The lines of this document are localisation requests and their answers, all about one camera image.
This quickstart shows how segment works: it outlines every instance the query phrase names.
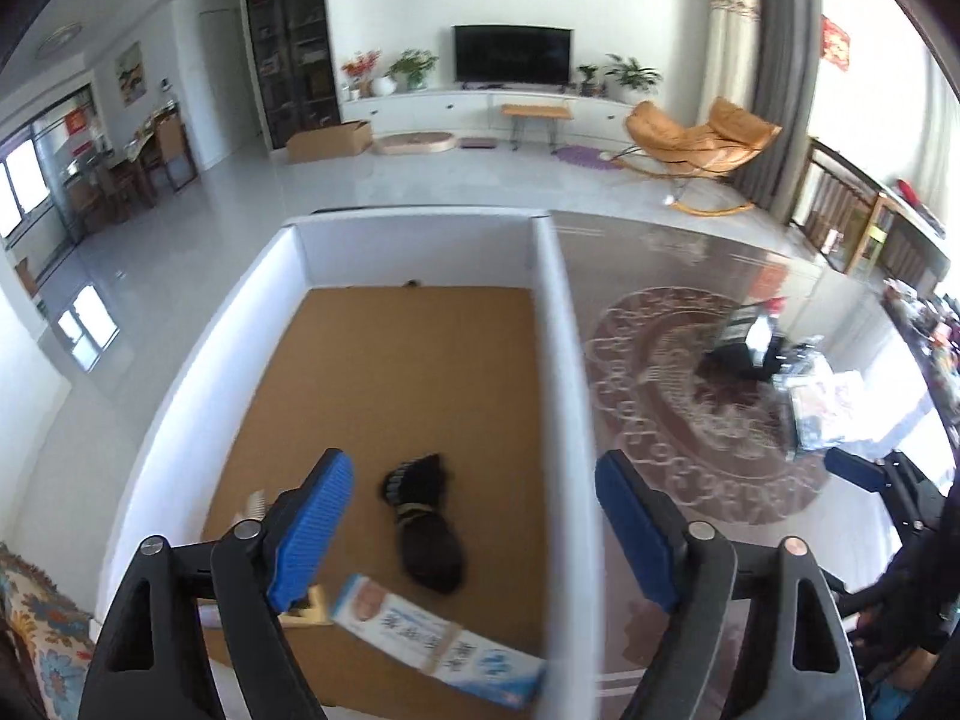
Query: black cloth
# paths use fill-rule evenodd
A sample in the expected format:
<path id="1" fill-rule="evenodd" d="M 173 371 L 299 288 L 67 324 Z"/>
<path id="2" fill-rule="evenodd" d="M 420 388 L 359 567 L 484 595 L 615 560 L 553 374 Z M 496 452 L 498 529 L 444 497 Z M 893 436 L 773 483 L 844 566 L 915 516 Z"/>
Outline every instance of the black cloth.
<path id="1" fill-rule="evenodd" d="M 26 644 L 4 618 L 0 605 L 0 717 L 47 720 L 37 675 Z"/>
<path id="2" fill-rule="evenodd" d="M 383 480 L 380 496 L 397 513 L 397 540 L 404 570 L 418 584 L 440 593 L 463 581 L 464 551 L 440 514 L 446 471 L 440 455 L 404 463 Z"/>

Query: toothpaste box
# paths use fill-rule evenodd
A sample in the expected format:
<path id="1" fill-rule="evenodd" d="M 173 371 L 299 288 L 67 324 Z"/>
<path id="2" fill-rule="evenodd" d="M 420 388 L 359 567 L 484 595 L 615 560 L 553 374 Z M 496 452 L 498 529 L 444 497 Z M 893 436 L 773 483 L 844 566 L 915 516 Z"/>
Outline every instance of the toothpaste box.
<path id="1" fill-rule="evenodd" d="M 544 673 L 542 659 L 465 631 L 359 574 L 347 581 L 332 617 L 398 661 L 506 707 L 524 707 Z"/>

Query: potted plant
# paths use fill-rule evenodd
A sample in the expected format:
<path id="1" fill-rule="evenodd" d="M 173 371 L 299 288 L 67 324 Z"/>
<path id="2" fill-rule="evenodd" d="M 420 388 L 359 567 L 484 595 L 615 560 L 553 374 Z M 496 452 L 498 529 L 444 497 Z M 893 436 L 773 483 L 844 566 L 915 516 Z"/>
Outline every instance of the potted plant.
<path id="1" fill-rule="evenodd" d="M 624 59 L 620 55 L 609 53 L 608 57 L 613 60 L 613 65 L 607 68 L 606 75 L 616 81 L 619 89 L 617 97 L 621 103 L 636 105 L 640 100 L 644 100 L 648 93 L 656 90 L 656 84 L 664 80 L 653 68 L 641 67 L 635 56 Z"/>
<path id="2" fill-rule="evenodd" d="M 344 62 L 341 66 L 340 69 L 350 79 L 351 98 L 371 96 L 370 74 L 379 58 L 380 52 L 357 53 L 349 62 Z"/>
<path id="3" fill-rule="evenodd" d="M 425 89 L 426 76 L 440 61 L 440 57 L 426 49 L 407 49 L 390 66 L 391 76 L 407 76 L 407 89 Z"/>
<path id="4" fill-rule="evenodd" d="M 597 85 L 593 80 L 600 68 L 597 65 L 577 65 L 577 71 L 581 76 L 584 76 L 584 81 L 580 84 L 580 96 L 585 98 L 595 97 Z"/>

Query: blue gripper pad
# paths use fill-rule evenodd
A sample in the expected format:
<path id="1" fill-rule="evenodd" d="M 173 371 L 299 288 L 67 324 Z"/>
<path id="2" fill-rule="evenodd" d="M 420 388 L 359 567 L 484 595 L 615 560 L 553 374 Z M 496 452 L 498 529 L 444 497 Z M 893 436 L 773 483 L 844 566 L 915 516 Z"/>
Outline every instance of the blue gripper pad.
<path id="1" fill-rule="evenodd" d="M 674 581 L 677 562 L 674 549 L 676 547 L 683 550 L 683 546 L 679 542 L 671 546 L 666 541 L 640 497 L 640 493 L 645 493 L 648 497 L 664 494 L 647 488 L 621 452 L 608 452 L 600 458 L 593 471 L 593 480 L 597 499 L 613 527 L 613 533 L 620 542 L 627 562 L 630 563 L 637 584 L 647 598 L 666 613 L 672 613 L 680 600 Z M 666 504 L 673 507 L 669 500 Z M 683 528 L 683 514 L 679 511 L 676 512 L 676 518 L 670 519 L 671 525 Z M 682 530 L 678 530 L 680 538 L 682 533 Z"/>
<path id="2" fill-rule="evenodd" d="M 353 464 L 339 449 L 326 451 L 315 473 L 298 490 L 304 499 L 274 550 L 267 600 L 277 614 L 306 595 L 353 495 Z"/>
<path id="3" fill-rule="evenodd" d="M 824 468 L 868 493 L 879 493 L 887 481 L 881 467 L 836 446 L 830 447 L 824 455 Z"/>

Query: red decoration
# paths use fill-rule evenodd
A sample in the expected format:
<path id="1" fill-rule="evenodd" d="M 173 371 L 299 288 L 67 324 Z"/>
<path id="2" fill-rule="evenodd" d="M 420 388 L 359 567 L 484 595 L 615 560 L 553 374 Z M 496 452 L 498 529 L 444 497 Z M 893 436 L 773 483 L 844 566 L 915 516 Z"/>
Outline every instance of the red decoration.
<path id="1" fill-rule="evenodd" d="M 86 117 L 83 115 L 83 108 L 77 108 L 64 116 L 66 131 L 69 135 L 76 135 L 83 129 L 86 129 Z"/>
<path id="2" fill-rule="evenodd" d="M 774 295 L 781 290 L 789 274 L 790 271 L 786 265 L 766 263 L 750 286 L 750 292 L 747 293 L 747 299 L 744 300 L 744 303 L 762 303 L 764 300 L 774 298 Z"/>
<path id="3" fill-rule="evenodd" d="M 911 187 L 902 178 L 896 182 L 896 189 L 901 191 L 901 194 L 904 196 L 904 200 L 910 203 L 910 205 L 912 205 L 914 208 L 920 205 L 920 198 L 917 196 L 917 193 L 913 191 L 913 187 Z"/>
<path id="4" fill-rule="evenodd" d="M 820 55 L 846 73 L 850 69 L 850 35 L 826 16 L 823 20 L 824 42 Z"/>

